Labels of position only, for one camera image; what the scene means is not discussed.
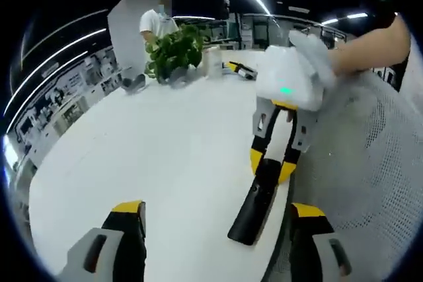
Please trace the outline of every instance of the white table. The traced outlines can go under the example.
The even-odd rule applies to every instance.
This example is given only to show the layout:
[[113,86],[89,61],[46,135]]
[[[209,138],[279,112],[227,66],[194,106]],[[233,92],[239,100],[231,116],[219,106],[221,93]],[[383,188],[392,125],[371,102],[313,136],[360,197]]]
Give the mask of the white table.
[[[254,83],[226,76],[179,90],[154,81],[131,96],[119,88],[91,108],[30,185],[32,235],[47,268],[59,273],[68,249],[115,205],[142,199],[147,282],[260,281],[288,183],[278,188],[255,246],[227,238],[254,177],[255,98]],[[288,139],[289,126],[278,131]]]

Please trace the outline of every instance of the green leaves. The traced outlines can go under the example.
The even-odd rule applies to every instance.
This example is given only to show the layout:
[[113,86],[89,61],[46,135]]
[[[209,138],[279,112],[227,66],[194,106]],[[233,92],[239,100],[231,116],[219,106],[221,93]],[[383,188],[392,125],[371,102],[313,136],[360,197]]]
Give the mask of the green leaves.
[[146,44],[145,51],[152,62],[148,65],[156,78],[168,79],[178,67],[197,67],[202,60],[203,38],[192,25],[182,25],[180,30],[157,40],[157,44]]

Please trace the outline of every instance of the green led light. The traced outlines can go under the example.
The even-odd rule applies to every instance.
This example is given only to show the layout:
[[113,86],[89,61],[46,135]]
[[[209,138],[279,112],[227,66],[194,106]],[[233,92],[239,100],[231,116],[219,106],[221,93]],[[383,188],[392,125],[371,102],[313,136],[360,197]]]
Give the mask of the green led light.
[[292,90],[290,88],[287,88],[287,87],[282,87],[280,89],[280,92],[282,92],[284,94],[291,94],[292,93]]

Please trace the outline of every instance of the white t-shirt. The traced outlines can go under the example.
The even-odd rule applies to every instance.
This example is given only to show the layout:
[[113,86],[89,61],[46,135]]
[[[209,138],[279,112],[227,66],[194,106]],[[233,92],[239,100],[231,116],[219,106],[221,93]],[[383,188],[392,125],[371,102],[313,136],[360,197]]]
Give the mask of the white t-shirt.
[[151,31],[156,37],[162,38],[166,34],[178,30],[176,22],[171,17],[163,17],[153,9],[148,10],[141,17],[139,31]]

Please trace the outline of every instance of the gray mesh fabric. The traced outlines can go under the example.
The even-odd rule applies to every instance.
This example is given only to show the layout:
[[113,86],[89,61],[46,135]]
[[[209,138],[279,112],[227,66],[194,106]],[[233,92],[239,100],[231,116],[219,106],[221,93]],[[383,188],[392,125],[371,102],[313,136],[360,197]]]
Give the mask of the gray mesh fabric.
[[[387,278],[423,221],[421,117],[372,73],[341,83],[299,159],[293,200],[326,214],[354,279]],[[285,238],[270,281],[290,280],[289,247]]]

